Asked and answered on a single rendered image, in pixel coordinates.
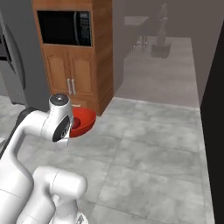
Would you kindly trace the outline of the grey tall bottle on board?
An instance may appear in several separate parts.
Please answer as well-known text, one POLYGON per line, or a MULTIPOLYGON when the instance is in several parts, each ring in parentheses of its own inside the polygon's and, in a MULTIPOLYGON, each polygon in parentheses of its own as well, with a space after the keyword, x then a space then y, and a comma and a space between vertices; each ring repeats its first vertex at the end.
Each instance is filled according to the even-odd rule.
POLYGON ((157 41, 151 46, 151 56, 153 58, 165 59, 168 57, 171 45, 166 43, 165 26, 168 22, 168 7, 167 3, 162 3, 161 10, 158 13, 159 29, 157 33, 157 41))

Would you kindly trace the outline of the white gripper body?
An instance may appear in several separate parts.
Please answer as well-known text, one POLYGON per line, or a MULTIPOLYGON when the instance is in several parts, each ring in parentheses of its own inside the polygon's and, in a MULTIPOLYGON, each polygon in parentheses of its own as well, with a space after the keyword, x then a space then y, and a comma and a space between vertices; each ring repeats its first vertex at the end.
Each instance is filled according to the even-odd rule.
POLYGON ((70 132, 73 126, 73 120, 70 120, 70 117, 67 116, 67 133, 66 133, 66 147, 68 147, 69 139, 70 139, 70 132))

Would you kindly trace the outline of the black microwave oven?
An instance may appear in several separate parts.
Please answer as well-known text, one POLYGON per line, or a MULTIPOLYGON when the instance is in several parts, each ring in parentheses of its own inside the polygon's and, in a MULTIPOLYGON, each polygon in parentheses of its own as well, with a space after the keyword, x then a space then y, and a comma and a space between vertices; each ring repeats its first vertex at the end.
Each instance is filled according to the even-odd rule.
POLYGON ((87 10, 38 10, 44 44, 91 46, 91 17, 87 10))

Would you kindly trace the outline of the brown wooden tall cupboard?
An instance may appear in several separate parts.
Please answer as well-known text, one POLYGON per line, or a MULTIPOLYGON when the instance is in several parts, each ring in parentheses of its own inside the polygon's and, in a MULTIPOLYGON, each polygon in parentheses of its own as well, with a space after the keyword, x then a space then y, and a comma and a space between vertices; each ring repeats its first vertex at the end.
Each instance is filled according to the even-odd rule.
POLYGON ((73 94, 68 94, 68 96, 73 106, 93 109, 100 116, 114 96, 112 0, 31 0, 31 6, 50 91, 52 92, 46 69, 45 49, 62 51, 66 54, 68 79, 70 80, 69 52, 90 53, 93 62, 94 96, 88 99, 78 98, 73 94), (44 44, 37 11, 89 11, 92 45, 44 44))

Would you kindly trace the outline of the grey fridge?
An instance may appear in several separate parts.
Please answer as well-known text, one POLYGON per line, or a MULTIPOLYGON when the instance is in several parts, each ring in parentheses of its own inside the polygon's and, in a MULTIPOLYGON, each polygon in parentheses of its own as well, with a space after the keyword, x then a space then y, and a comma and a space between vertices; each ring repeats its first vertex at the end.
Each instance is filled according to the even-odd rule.
POLYGON ((0 0, 0 46, 10 101, 47 111, 50 92, 31 0, 0 0))

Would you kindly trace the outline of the red bowl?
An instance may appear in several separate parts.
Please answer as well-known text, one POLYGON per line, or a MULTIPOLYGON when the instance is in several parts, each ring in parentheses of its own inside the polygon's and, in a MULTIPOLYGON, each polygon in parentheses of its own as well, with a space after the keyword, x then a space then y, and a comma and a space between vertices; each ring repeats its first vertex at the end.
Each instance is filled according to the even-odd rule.
POLYGON ((80 137, 90 131, 96 120, 96 113, 90 108, 73 107, 73 118, 80 118, 81 124, 77 129, 71 128, 70 137, 80 137))

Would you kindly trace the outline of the black side panel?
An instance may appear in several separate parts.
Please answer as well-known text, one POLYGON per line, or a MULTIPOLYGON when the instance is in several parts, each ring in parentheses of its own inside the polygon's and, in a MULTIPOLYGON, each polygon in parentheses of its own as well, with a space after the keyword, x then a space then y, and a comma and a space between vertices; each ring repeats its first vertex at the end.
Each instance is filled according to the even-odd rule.
POLYGON ((214 224, 224 224, 224 21, 201 104, 203 134, 214 206, 214 224))

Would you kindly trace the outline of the brown wooden cupboard door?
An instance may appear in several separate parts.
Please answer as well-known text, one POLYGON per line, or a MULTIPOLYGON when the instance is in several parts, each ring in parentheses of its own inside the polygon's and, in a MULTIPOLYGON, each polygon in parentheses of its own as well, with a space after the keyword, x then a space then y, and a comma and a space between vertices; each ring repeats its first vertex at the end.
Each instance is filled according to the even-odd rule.
POLYGON ((94 88, 92 84, 93 62, 90 53, 81 53, 76 51, 69 52, 69 66, 72 79, 75 82, 76 97, 88 99, 94 96, 94 88))
POLYGON ((53 49, 45 49, 44 55, 52 92, 68 95, 67 55, 62 51, 54 51, 53 49))

